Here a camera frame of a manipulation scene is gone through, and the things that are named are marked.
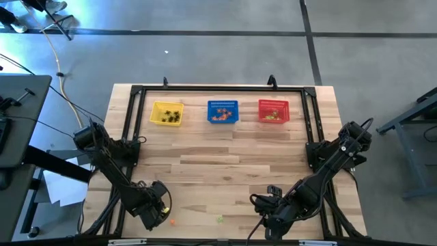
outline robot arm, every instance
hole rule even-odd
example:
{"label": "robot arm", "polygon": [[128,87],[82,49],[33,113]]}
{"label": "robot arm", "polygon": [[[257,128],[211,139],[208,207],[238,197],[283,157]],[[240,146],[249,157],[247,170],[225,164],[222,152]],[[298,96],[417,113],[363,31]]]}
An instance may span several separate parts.
{"label": "robot arm", "polygon": [[[168,192],[166,186],[160,181],[155,181],[150,186],[143,181],[131,182],[120,169],[137,164],[141,142],[125,139],[115,141],[109,137],[102,125],[90,123],[74,133],[74,142],[78,149],[88,153],[91,163],[117,189],[116,198],[110,202],[108,210],[114,207],[119,197],[123,207],[133,217],[139,215],[145,228],[152,230],[169,216],[170,210],[161,199]],[[100,228],[101,219],[97,222],[92,232],[98,231],[97,227]]]}
{"label": "robot arm", "polygon": [[345,165],[358,165],[364,161],[364,157],[357,154],[369,149],[371,134],[367,129],[372,121],[368,119],[361,126],[355,122],[347,123],[336,140],[319,143],[312,149],[312,154],[321,163],[320,167],[313,175],[299,180],[284,196],[280,188],[272,185],[267,188],[267,192],[272,194],[270,196],[251,195],[255,212],[264,218],[266,239],[281,240],[293,222],[312,218],[320,212],[329,180]]}

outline yellow cable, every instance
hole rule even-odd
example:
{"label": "yellow cable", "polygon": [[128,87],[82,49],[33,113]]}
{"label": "yellow cable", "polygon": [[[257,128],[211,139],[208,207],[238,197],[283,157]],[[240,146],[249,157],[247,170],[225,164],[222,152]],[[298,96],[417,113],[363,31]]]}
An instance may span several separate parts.
{"label": "yellow cable", "polygon": [[[41,24],[36,20],[35,16],[30,12],[29,8],[27,8],[27,6],[23,3],[23,1],[20,0],[20,2],[21,2],[21,4],[26,8],[27,12],[32,16],[32,18],[34,19],[34,21],[35,21],[36,24],[38,25],[38,28],[41,29],[42,33],[46,36],[46,39],[47,39],[48,43],[50,44],[50,47],[52,48],[53,54],[55,54],[56,63],[57,63],[57,71],[58,71],[58,72],[61,72],[61,65],[59,64],[59,59],[58,59],[58,57],[57,57],[57,53],[56,53],[55,47],[53,46],[53,44],[52,44],[50,38],[48,37],[48,35],[47,35],[46,32],[44,31],[44,28],[41,26]],[[60,87],[60,89],[61,89],[61,93],[62,93],[62,95],[63,95],[65,98],[67,98],[68,100],[70,100],[70,99],[67,97],[66,93],[64,92],[64,80],[63,80],[60,76],[58,76],[58,78],[59,78],[59,87]],[[73,112],[74,112],[74,114],[75,114],[75,116],[76,116],[77,122],[79,123],[79,127],[82,128],[82,127],[83,127],[82,120],[81,120],[81,118],[79,117],[79,114],[77,113],[76,108],[71,104],[71,102],[67,102],[67,103],[69,104],[69,106],[70,106],[71,109],[73,110]]]}

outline desk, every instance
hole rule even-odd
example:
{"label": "desk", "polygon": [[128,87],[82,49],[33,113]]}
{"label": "desk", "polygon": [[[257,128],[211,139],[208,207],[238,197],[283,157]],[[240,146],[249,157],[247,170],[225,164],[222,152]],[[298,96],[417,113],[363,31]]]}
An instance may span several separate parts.
{"label": "desk", "polygon": [[[11,118],[11,130],[0,154],[0,172],[10,175],[12,180],[5,190],[0,191],[0,242],[12,239],[29,188],[38,190],[39,180],[35,180],[35,185],[30,187],[36,166],[84,182],[89,180],[91,174],[90,171],[29,146],[35,120],[40,115],[51,79],[50,76],[0,76],[0,96],[3,99],[17,99],[25,93],[25,88],[35,93],[34,96],[28,95],[24,98],[20,107],[11,106],[6,110],[6,117],[30,119]],[[36,191],[31,197],[31,205],[26,212],[21,233],[28,233],[30,230],[36,211],[36,203],[33,202],[35,194]]]}
{"label": "desk", "polygon": [[[122,136],[130,89],[129,84],[115,84],[113,88],[105,128],[114,139]],[[316,92],[325,138],[335,139],[342,125],[334,89],[316,87]],[[290,121],[258,122],[260,98],[288,100]],[[181,127],[149,122],[153,102],[157,100],[184,103]],[[240,120],[235,124],[209,123],[208,100],[238,100]],[[260,218],[249,201],[250,194],[265,193],[267,185],[277,185],[286,192],[298,179],[312,173],[306,161],[307,134],[302,119],[302,101],[295,93],[147,91],[139,134],[147,137],[147,142],[141,145],[132,181],[158,179],[168,186],[173,197],[169,218],[175,220],[175,225],[166,221],[149,232],[139,218],[126,213],[122,236],[245,239]],[[356,229],[366,234],[354,181],[342,171],[335,176],[334,186],[339,207]],[[110,190],[111,184],[102,174],[97,173],[91,179],[84,205],[83,231],[102,212]],[[332,213],[329,210],[327,213],[332,219]],[[223,217],[221,223],[217,221],[219,216]],[[317,216],[296,222],[284,239],[322,237]],[[264,228],[259,228],[252,238],[264,239]]]}

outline wooden table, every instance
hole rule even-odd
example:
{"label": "wooden table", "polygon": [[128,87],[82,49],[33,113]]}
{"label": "wooden table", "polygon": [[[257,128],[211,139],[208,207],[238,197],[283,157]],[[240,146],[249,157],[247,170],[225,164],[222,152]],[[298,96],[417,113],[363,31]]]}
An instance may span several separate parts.
{"label": "wooden table", "polygon": [[[113,88],[104,125],[114,139],[122,135],[130,87],[130,84],[115,84]],[[316,87],[316,92],[325,138],[333,140],[342,127],[334,89]],[[132,181],[163,181],[173,197],[169,218],[174,219],[175,224],[167,220],[149,232],[139,217],[126,213],[123,237],[244,239],[260,218],[249,201],[250,194],[265,194],[268,185],[277,185],[286,192],[299,179],[312,174],[307,167],[307,134],[298,93],[147,91],[145,98],[139,135],[147,137],[147,142],[141,145]],[[285,124],[258,122],[260,98],[288,100],[290,121]],[[181,127],[159,126],[149,121],[153,102],[163,100],[184,103]],[[206,120],[208,100],[238,100],[240,120],[235,124],[209,123]],[[311,103],[309,107],[313,120]],[[133,112],[135,119],[137,105]],[[353,179],[341,171],[334,178],[334,186],[339,207],[356,229],[366,234]],[[92,178],[84,205],[83,231],[102,212],[110,190],[111,184],[102,174]],[[117,206],[111,231],[115,228],[118,210]],[[327,213],[330,230],[334,232],[330,209]],[[264,239],[264,228],[261,226],[252,238]],[[296,222],[284,236],[284,239],[296,238],[323,238],[320,216]]]}

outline white paper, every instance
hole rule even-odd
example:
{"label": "white paper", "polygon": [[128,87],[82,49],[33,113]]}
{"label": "white paper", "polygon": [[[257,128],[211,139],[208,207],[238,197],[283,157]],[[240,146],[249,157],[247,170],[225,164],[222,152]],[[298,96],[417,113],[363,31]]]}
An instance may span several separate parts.
{"label": "white paper", "polygon": [[[78,165],[77,158],[68,159],[66,161]],[[86,170],[91,169],[90,164],[81,165],[80,167]],[[43,174],[46,180],[48,196],[52,204],[60,201],[61,206],[67,206],[82,202],[85,199],[88,190],[87,183],[64,177],[50,171],[44,171]]]}

